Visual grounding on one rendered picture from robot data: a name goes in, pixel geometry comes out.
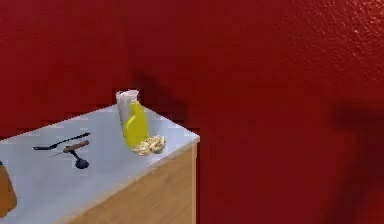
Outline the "white cup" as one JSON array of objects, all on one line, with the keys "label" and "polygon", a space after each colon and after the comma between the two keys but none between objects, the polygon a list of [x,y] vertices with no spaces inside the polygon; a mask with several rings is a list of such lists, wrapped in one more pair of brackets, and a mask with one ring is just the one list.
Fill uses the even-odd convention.
[{"label": "white cup", "polygon": [[118,91],[116,93],[116,103],[119,110],[121,127],[124,127],[125,122],[131,117],[132,109],[130,104],[138,101],[139,91],[136,89]]}]

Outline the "wooden counter with grey top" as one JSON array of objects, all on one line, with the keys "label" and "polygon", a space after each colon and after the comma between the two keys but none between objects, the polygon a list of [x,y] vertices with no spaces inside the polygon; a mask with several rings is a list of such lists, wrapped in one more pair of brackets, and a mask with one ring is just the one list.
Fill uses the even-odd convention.
[{"label": "wooden counter with grey top", "polygon": [[[0,161],[6,166],[17,196],[17,206],[0,224],[63,224],[104,195],[123,187],[158,163],[198,143],[200,136],[147,109],[154,136],[164,136],[161,154],[139,156],[125,144],[118,108],[113,105],[53,125],[0,141]],[[50,146],[83,133],[81,139]],[[75,166],[76,158],[63,153],[68,146],[88,140],[75,152],[88,161],[86,169]]]}]

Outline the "black spoon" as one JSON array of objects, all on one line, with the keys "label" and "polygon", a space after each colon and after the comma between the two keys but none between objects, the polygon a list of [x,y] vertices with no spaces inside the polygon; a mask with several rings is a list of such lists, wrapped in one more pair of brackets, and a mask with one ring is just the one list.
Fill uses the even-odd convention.
[{"label": "black spoon", "polygon": [[80,158],[75,151],[71,151],[71,154],[76,158],[75,166],[78,169],[86,169],[89,166],[89,162]]}]

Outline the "black fork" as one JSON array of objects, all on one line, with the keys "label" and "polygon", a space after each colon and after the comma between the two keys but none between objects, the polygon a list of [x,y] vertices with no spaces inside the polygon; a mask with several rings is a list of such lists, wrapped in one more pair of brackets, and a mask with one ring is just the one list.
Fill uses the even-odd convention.
[{"label": "black fork", "polygon": [[33,146],[32,148],[33,148],[33,150],[37,150],[37,151],[39,151],[39,150],[43,150],[43,151],[45,151],[45,150],[52,150],[52,149],[56,148],[58,145],[60,145],[62,143],[69,142],[69,141],[75,140],[75,139],[81,139],[81,138],[84,138],[86,136],[89,136],[90,134],[91,133],[86,132],[86,133],[83,133],[81,135],[78,135],[78,136],[75,136],[75,137],[72,137],[72,138],[69,138],[69,139],[62,140],[62,141],[57,142],[55,144],[52,144],[50,146]]}]

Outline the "brown rounded object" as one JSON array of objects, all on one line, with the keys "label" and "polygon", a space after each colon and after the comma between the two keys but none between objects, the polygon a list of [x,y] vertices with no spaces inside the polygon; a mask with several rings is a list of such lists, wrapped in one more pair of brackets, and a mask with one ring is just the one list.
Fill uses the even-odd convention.
[{"label": "brown rounded object", "polygon": [[14,191],[7,168],[0,161],[0,218],[4,218],[16,206],[16,193]]}]

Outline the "brown handled knife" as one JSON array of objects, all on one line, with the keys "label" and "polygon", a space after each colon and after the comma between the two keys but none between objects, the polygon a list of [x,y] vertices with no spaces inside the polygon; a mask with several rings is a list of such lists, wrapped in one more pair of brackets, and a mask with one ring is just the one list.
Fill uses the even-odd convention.
[{"label": "brown handled knife", "polygon": [[77,144],[74,144],[74,145],[71,145],[71,146],[68,146],[66,147],[65,149],[63,149],[61,152],[58,152],[52,156],[50,156],[49,158],[52,158],[54,156],[57,156],[57,155],[60,155],[60,154],[63,154],[63,153],[72,153],[74,152],[75,150],[81,148],[81,147],[84,147],[84,146],[87,146],[89,145],[89,141],[88,140],[85,140],[85,141],[82,141],[80,143],[77,143]]}]

